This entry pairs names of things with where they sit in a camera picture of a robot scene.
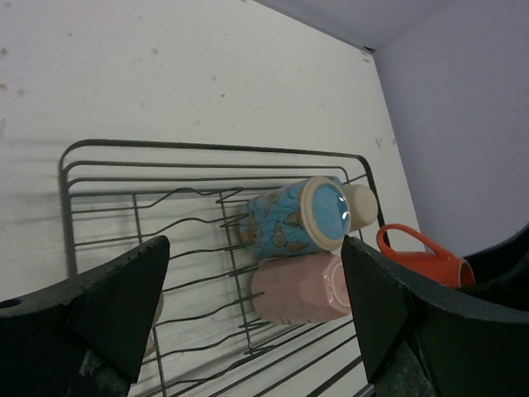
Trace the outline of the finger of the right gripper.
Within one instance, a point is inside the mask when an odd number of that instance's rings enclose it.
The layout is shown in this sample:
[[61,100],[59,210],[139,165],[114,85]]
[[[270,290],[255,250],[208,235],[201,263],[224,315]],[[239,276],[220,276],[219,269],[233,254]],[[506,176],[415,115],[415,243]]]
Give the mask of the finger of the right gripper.
[[461,291],[476,302],[463,319],[528,320],[528,227],[465,259],[474,272],[475,285]]

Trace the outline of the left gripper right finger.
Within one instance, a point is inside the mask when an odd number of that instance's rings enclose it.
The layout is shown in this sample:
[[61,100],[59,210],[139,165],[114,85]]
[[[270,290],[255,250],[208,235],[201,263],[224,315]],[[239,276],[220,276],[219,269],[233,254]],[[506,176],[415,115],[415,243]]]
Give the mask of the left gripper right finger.
[[341,248],[360,354],[376,396],[525,396],[528,320],[462,317],[476,302],[354,237]]

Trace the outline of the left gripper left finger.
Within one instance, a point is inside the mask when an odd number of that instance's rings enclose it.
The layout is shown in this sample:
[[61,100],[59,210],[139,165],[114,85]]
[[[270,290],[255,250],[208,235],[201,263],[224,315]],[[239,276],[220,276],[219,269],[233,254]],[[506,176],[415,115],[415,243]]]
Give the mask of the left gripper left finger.
[[91,270],[1,303],[3,396],[126,396],[168,264],[154,237]]

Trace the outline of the orange mug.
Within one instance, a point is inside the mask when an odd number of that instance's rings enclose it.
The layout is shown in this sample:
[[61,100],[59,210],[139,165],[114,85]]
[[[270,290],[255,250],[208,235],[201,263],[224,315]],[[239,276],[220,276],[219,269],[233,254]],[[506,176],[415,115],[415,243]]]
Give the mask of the orange mug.
[[[384,240],[390,230],[407,233],[429,248],[430,252],[395,251]],[[378,230],[376,241],[383,255],[440,285],[453,289],[476,285],[474,272],[467,260],[447,251],[409,226],[397,223],[384,225]]]

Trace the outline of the pink faceted mug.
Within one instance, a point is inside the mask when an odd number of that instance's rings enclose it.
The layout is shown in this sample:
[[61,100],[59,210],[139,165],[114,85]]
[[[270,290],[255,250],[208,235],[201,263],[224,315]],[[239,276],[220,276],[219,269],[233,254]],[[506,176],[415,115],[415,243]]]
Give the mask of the pink faceted mug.
[[351,314],[342,260],[331,253],[263,261],[251,293],[255,311],[275,325],[326,323]]

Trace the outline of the beige tumbler cup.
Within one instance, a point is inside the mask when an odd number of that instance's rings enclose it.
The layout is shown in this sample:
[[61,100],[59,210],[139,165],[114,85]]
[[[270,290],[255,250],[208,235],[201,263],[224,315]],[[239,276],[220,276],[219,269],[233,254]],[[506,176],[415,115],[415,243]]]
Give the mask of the beige tumbler cup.
[[363,184],[341,186],[350,207],[350,231],[354,232],[373,223],[379,211],[374,192]]

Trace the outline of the blue butterfly mug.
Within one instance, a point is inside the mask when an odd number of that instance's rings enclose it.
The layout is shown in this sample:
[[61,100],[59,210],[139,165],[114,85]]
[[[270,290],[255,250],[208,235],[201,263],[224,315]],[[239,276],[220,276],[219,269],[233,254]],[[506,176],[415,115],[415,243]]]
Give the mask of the blue butterfly mug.
[[336,179],[314,176],[251,198],[238,232],[259,259],[334,251],[350,231],[350,205]]

